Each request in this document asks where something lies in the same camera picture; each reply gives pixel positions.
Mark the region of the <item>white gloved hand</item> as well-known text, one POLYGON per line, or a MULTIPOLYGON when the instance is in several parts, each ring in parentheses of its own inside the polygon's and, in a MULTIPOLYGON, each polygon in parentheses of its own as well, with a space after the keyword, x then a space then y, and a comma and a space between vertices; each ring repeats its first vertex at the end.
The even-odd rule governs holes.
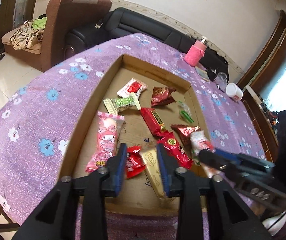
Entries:
POLYGON ((278 234, 283 228, 286 228, 286 212, 280 215, 268 218, 262 222, 271 236, 278 234))

